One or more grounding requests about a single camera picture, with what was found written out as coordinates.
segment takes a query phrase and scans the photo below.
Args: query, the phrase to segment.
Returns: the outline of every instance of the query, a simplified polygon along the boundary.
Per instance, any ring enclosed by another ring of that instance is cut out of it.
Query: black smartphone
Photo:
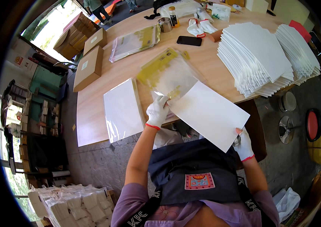
[[[191,36],[179,36],[177,43],[199,47],[202,43],[202,39],[197,37],[191,37]]]

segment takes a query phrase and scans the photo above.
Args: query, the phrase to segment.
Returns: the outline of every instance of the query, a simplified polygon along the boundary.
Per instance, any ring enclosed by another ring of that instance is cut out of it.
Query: person standing
[[[84,7],[86,7],[86,9],[90,13],[93,13],[101,21],[101,25],[112,22],[112,20],[110,20],[109,14],[105,11],[104,6],[102,5],[102,2],[100,0],[84,0]]]
[[[132,13],[135,11],[135,8],[139,8],[140,6],[136,3],[136,0],[126,0],[129,6],[129,13]]]

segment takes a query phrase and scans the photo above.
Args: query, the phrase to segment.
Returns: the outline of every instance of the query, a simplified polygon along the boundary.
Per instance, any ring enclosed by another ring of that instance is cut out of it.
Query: juice bottle
[[[171,16],[171,24],[173,28],[178,28],[180,26],[179,20],[176,15],[176,7],[169,7],[169,15]]]

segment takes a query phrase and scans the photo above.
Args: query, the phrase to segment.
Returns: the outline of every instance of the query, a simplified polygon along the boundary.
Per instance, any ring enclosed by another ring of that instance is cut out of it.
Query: apron strap
[[[249,209],[249,211],[259,210],[261,212],[261,223],[263,226],[275,226],[274,222],[269,218],[269,216],[264,213],[261,207],[254,200],[250,190],[245,185],[245,180],[237,176],[237,187],[240,193],[241,200]],[[147,219],[154,214],[155,211],[159,208],[159,204],[162,200],[162,187],[155,189],[153,196],[137,211],[133,214],[128,220],[122,224],[122,227],[136,227],[142,226],[145,224]]]
[[[269,218],[269,216],[266,215],[266,213],[254,200],[252,194],[250,193],[250,190],[245,185],[245,180],[242,177],[237,176],[237,181],[237,187],[240,193],[241,200],[249,209],[249,211],[259,210],[261,212],[261,223],[263,226],[275,226],[274,222]]]
[[[155,189],[153,196],[128,220],[122,224],[122,227],[136,227],[145,224],[147,219],[157,211],[162,200],[162,187]]]

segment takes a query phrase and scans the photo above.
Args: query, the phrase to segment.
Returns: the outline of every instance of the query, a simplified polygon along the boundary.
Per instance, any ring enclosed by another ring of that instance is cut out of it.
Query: white paper sheet
[[[144,130],[143,111],[140,109],[138,90],[132,79],[104,94],[105,119],[110,143]]]
[[[227,152],[249,114],[198,81],[170,110],[194,130]]]

